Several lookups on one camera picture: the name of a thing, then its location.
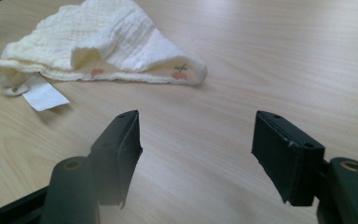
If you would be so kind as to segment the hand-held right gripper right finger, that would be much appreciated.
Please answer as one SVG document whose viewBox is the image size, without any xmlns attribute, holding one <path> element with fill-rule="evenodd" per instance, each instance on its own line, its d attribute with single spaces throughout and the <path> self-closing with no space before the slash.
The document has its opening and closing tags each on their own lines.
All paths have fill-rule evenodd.
<svg viewBox="0 0 358 224">
<path fill-rule="evenodd" d="M 324 146 L 279 115 L 257 111 L 252 153 L 280 193 L 293 206 L 311 206 Z"/>
</svg>

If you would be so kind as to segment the white muslin cloth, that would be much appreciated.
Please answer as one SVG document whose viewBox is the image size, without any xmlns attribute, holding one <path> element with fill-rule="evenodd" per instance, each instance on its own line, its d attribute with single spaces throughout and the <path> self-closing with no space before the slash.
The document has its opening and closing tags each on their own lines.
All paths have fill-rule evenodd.
<svg viewBox="0 0 358 224">
<path fill-rule="evenodd" d="M 0 88 L 36 111 L 69 100 L 49 79 L 126 80 L 199 85 L 206 64 L 174 45 L 132 0 L 85 0 L 63 6 L 0 58 Z"/>
</svg>

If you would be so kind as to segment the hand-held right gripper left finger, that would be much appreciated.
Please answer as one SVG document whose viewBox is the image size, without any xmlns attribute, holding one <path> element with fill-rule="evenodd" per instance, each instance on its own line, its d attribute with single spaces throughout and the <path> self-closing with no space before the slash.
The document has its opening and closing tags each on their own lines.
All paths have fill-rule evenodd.
<svg viewBox="0 0 358 224">
<path fill-rule="evenodd" d="M 91 146 L 89 154 L 100 204 L 124 207 L 142 152 L 139 112 L 132 110 L 116 116 Z"/>
</svg>

